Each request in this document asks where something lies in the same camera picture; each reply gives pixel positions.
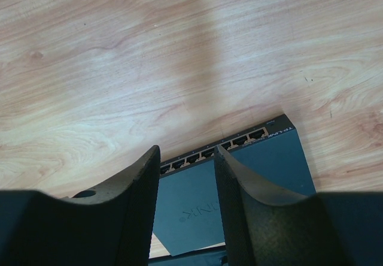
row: wooden surface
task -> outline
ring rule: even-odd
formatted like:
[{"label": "wooden surface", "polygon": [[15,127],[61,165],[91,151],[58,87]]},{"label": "wooden surface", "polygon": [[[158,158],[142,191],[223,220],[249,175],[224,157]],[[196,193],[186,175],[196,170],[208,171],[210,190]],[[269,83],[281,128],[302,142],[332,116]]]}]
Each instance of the wooden surface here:
[{"label": "wooden surface", "polygon": [[286,113],[318,190],[382,191],[382,5],[0,0],[0,187],[73,195]]}]

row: black device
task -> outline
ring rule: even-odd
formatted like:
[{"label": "black device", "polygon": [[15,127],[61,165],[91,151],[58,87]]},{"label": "black device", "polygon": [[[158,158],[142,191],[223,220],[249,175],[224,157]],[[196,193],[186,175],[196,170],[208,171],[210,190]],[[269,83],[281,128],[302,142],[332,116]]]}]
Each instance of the black device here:
[{"label": "black device", "polygon": [[297,130],[286,115],[164,161],[153,232],[171,255],[224,242],[213,163],[217,145],[274,184],[315,194]]}]

